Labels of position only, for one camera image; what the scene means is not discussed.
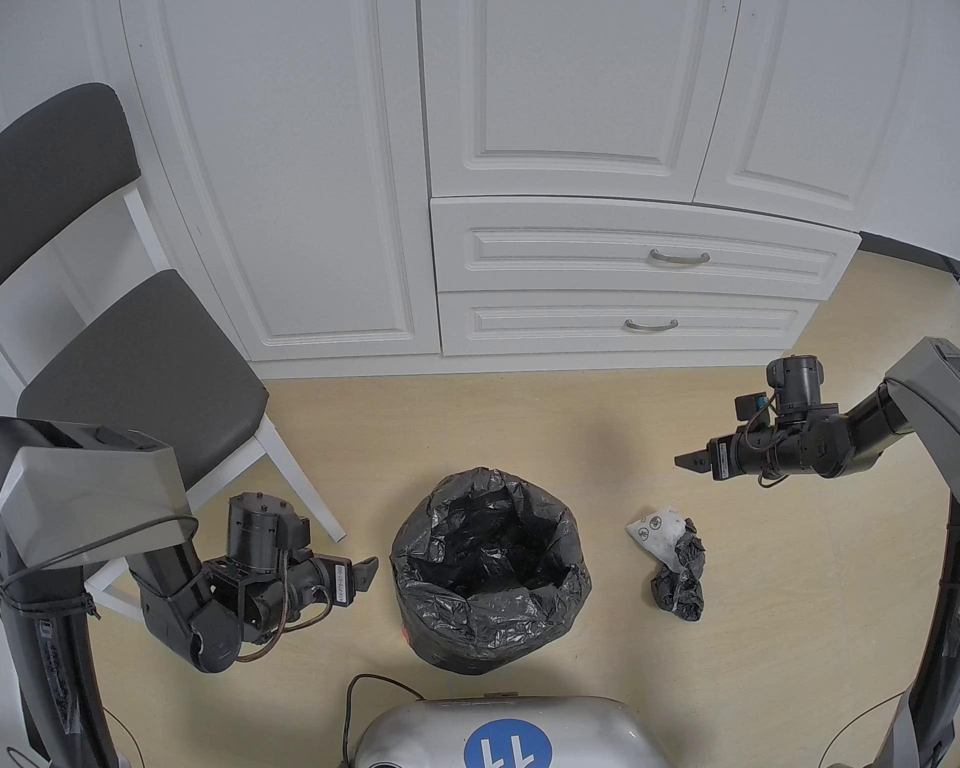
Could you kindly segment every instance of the blue circular logo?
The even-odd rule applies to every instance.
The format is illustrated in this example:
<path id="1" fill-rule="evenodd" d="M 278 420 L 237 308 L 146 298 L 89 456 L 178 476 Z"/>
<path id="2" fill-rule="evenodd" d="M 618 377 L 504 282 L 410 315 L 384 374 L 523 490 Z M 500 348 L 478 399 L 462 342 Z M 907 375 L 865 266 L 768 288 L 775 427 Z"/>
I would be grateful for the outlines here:
<path id="1" fill-rule="evenodd" d="M 553 747 L 546 733 L 526 720 L 494 720 L 467 739 L 467 768 L 550 768 Z"/>

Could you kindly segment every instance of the chair seat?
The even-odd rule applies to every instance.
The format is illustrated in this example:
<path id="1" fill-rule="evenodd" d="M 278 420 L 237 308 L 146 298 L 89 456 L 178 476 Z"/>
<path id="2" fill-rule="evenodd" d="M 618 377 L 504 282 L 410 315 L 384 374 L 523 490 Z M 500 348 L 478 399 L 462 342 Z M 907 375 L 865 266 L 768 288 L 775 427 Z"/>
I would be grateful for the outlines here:
<path id="1" fill-rule="evenodd" d="M 116 302 L 27 386 L 26 419 L 136 429 L 174 448 L 190 488 L 256 432 L 267 391 L 174 270 Z"/>

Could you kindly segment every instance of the chair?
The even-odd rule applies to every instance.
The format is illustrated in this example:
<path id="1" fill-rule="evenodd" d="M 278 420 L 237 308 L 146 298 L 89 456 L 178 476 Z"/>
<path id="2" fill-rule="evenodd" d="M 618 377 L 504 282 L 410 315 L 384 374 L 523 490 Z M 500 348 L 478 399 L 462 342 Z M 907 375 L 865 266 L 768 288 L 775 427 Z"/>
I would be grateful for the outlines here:
<path id="1" fill-rule="evenodd" d="M 170 269 L 137 191 L 139 177 L 123 108 L 104 84 L 63 91 L 0 133 L 0 282 L 121 189 L 157 270 L 23 388 L 17 415 L 114 424 L 171 445 L 193 510 L 266 454 L 341 540 L 344 529 L 266 416 L 263 384 Z M 87 589 L 106 608 L 142 621 L 139 601 L 111 586 L 126 567 L 123 560 L 106 564 Z"/>

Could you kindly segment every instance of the light wood floor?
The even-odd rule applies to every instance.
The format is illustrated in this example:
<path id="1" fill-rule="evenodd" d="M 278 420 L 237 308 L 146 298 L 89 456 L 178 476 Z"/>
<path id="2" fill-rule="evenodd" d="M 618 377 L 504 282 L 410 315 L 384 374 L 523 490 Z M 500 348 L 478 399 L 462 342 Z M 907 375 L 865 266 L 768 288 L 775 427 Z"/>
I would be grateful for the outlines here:
<path id="1" fill-rule="evenodd" d="M 797 352 L 824 363 L 842 409 L 924 335 L 960 341 L 960 287 L 946 274 L 859 254 Z M 428 697 L 594 694 L 634 708 L 677 766 L 813 768 L 854 715 L 904 688 L 924 644 L 943 551 L 947 486 L 919 441 L 870 472 L 713 483 L 673 467 L 735 427 L 734 396 L 762 369 L 552 372 L 269 382 L 269 413 L 348 529 L 314 547 L 381 559 L 370 593 L 265 660 L 204 676 L 123 618 L 91 622 L 104 701 L 151 768 L 259 768 L 339 761 L 343 697 L 358 672 Z M 486 677 L 417 659 L 400 636 L 387 556 L 396 529 L 446 474 L 499 467 L 550 490 L 580 525 L 594 589 L 562 640 Z M 200 512 L 201 557 L 223 553 L 228 493 L 291 497 L 261 462 Z M 673 505 L 707 548 L 697 624 L 661 612 L 657 564 L 623 526 Z M 358 687 L 359 735 L 404 695 Z M 827 764 L 873 759 L 893 705 L 838 740 Z M 135 760 L 129 739 L 120 749 Z M 947 765 L 960 765 L 960 747 Z"/>

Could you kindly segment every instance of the trash can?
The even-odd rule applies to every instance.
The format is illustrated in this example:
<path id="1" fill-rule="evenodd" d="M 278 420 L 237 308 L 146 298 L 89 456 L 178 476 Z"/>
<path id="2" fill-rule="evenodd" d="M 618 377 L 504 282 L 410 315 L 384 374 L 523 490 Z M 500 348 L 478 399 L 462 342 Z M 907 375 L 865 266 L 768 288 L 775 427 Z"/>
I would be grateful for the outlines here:
<path id="1" fill-rule="evenodd" d="M 499 469 L 441 481 L 400 527 L 390 562 L 410 647 L 461 675 L 565 635 L 590 593 L 573 514 Z"/>

